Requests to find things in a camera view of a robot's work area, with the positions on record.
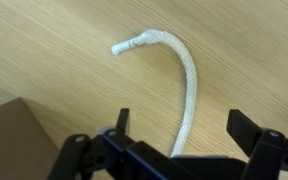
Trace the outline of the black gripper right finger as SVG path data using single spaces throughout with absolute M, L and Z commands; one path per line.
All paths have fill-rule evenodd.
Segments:
M 247 156 L 262 134 L 262 129 L 238 109 L 229 111 L 226 131 Z

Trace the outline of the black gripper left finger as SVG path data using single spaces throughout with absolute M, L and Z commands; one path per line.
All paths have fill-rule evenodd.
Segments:
M 129 118 L 129 109 L 122 108 L 118 116 L 116 128 L 126 135 L 129 134 Z

